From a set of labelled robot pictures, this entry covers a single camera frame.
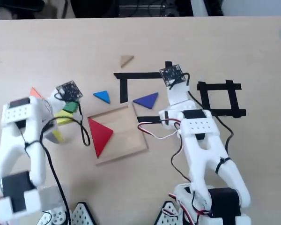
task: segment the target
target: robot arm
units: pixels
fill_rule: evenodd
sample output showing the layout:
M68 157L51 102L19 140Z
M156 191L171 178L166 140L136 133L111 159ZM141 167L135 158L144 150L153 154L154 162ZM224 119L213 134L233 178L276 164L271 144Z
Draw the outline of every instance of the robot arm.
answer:
M39 143L44 126L65 106L64 101L33 96L19 99L3 106L2 135L0 142L0 221L14 220L35 211L51 209L62 203L57 187L39 188L46 178L45 152ZM44 136L57 129L56 121L46 126ZM21 155L30 158L30 171L12 174L11 170Z
M197 221L195 208L205 212L215 211L222 199L222 210L229 209L229 203L224 206L225 199L233 199L235 209L250 205L249 191L237 169L235 163L229 158L220 139L220 132L208 110L198 109L192 100L188 99L188 79L185 79L179 65L165 68L160 71L165 81L170 106L159 112L161 120L168 118L178 119L180 127L177 132L181 138L187 163L189 165L190 184L178 185L175 188L175 199L188 211L193 223ZM166 120L162 122L166 129L176 129L175 122ZM228 185L229 188L212 188L205 183L205 170L215 171ZM227 224L226 218L221 213L203 215L200 220L203 224ZM234 216L234 223L251 224L251 220L238 212Z

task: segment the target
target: table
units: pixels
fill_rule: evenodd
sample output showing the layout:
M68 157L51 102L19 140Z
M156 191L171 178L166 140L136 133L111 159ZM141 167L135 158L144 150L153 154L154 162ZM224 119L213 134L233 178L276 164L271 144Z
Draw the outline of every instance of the table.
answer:
M75 80L84 94L84 115L108 110L110 106L92 93L108 90L111 105L120 105L114 72L156 72L166 60L192 75L191 91L197 98L198 81L231 79L241 83L237 99L247 110L240 119L223 118L235 132L230 156L251 194L251 207L245 212L254 224L281 224L280 29L281 17L0 21L0 119L2 105L28 95L31 86L48 96L69 80ZM120 69L120 56L126 54L135 59ZM159 92L152 111L135 106L140 116L157 115L168 105L161 79L128 81L128 88L129 100ZM214 91L211 106L228 107L227 96ZM218 126L225 141L228 132ZM150 129L166 133L158 125ZM70 207L86 201L99 224L153 224L169 199L167 193L184 182L170 165L179 144L175 137L157 140L147 135L149 151L95 166L92 149L81 142L80 128L71 124L65 133L67 144L46 146L59 179L70 187ZM175 163L188 172L183 154ZM29 159L22 157L14 171L29 166ZM46 184L54 184L47 167ZM206 180L215 187L223 185L213 172ZM36 223L38 216L25 224Z

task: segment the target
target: orange triangle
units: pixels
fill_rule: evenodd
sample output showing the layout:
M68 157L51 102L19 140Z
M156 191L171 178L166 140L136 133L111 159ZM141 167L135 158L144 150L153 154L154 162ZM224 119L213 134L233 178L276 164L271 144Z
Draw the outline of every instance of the orange triangle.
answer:
M99 158L104 147L106 146L107 142L111 138L113 134L113 130L92 120L90 117L88 117L88 120L89 120L90 132L92 133L92 137L93 137L96 155L97 158Z
M29 96L34 96L34 97L37 97L37 98L43 98L43 97L37 92L37 90L36 90L34 87L31 88Z

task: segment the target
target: red wire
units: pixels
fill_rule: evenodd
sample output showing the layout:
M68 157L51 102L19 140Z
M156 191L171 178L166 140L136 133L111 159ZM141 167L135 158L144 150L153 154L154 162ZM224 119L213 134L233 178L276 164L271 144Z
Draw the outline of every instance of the red wire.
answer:
M160 120L160 121L166 121L166 120L175 121L175 122L178 122L179 124L181 123L180 120L177 120L177 119L174 119L174 118L168 118L168 119L164 119L164 120ZM153 123L153 122L151 122L151 123L142 122L142 123L139 123L139 124L137 125L137 128L138 128L140 131L142 131L142 132L144 132L144 133L146 133L146 134L148 134L148 135L151 135L148 131L146 131L146 130L144 130L143 128L141 128L141 125L146 125L146 124L154 124L154 123Z

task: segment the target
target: blue triangle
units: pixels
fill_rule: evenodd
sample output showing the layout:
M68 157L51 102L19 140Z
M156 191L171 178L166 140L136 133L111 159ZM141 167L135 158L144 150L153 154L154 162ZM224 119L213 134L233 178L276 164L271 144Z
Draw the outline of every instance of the blue triangle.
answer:
M139 105L142 105L148 109L152 109L152 107L154 106L154 103L157 99L157 96L158 96L158 92L138 98L136 100L133 100L133 102L135 102Z
M101 99L102 101L107 102L108 104L111 103L111 101L109 99L109 95L108 95L106 90L100 91L100 92L96 92L93 95L96 96L97 98Z

